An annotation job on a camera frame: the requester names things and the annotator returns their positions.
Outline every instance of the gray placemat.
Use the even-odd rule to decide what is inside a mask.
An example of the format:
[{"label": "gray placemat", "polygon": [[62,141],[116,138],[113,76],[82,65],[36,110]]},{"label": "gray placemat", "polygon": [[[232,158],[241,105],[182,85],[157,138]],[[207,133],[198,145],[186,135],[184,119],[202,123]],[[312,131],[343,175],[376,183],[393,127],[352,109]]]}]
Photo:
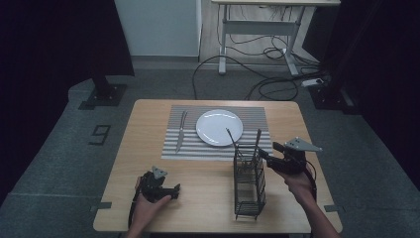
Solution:
[{"label": "gray placemat", "polygon": [[[238,144],[253,144],[257,138],[257,130],[261,129],[262,136],[259,146],[272,154],[271,139],[263,107],[173,105],[167,123],[161,158],[167,160],[232,161],[235,156],[233,145],[226,147],[212,146],[202,141],[196,133],[195,125],[198,118],[203,113],[214,109],[230,111],[241,119],[244,125],[244,133],[238,140]],[[181,149],[176,153],[179,125],[184,110],[188,111],[184,123],[184,139]]]}]

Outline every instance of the wooden table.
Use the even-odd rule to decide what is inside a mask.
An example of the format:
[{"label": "wooden table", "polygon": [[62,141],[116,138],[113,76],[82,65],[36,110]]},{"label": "wooden table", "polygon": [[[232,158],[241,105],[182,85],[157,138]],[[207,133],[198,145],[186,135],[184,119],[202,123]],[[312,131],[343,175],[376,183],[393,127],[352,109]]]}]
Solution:
[{"label": "wooden table", "polygon": [[[271,140],[284,143],[296,136],[310,142],[299,107],[294,102],[138,100],[129,119],[102,202],[94,221],[98,231],[126,231],[134,186],[138,176],[157,166],[168,172],[164,187],[181,184],[178,200],[172,200],[149,225],[149,232],[309,233],[305,213],[283,179],[265,167],[266,205],[257,220],[235,220],[233,163],[174,161],[160,158],[172,105],[263,107]],[[318,205],[333,205],[330,190],[315,153],[307,160],[317,170]],[[342,230],[337,212],[326,212],[334,227]]]}]

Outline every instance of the knife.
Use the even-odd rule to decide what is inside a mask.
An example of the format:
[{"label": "knife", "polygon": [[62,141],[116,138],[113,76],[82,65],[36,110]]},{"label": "knife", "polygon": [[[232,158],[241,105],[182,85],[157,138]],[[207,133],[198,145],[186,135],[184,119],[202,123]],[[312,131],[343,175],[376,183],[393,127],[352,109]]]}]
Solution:
[{"label": "knife", "polygon": [[185,117],[186,114],[188,112],[187,111],[183,111],[182,112],[182,117],[181,117],[181,125],[179,126],[179,136],[178,136],[178,142],[176,144],[176,153],[178,153],[179,149],[181,149],[182,146],[182,141],[183,141],[183,124],[185,123]]}]

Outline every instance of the white wall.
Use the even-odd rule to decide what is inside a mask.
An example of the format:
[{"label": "white wall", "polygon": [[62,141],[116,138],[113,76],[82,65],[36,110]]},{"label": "white wall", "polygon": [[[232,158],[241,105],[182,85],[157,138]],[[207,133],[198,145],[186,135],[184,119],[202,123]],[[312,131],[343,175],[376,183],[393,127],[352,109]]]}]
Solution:
[{"label": "white wall", "polygon": [[201,0],[115,0],[131,56],[198,57]]}]

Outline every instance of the white plate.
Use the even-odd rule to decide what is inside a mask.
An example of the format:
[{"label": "white plate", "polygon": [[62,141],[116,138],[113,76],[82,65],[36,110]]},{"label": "white plate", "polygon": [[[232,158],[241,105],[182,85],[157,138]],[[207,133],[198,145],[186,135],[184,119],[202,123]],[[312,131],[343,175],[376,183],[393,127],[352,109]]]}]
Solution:
[{"label": "white plate", "polygon": [[211,110],[198,118],[195,128],[204,142],[213,146],[228,146],[232,144],[232,139],[226,128],[236,142],[242,136],[244,125],[241,119],[230,111]]}]

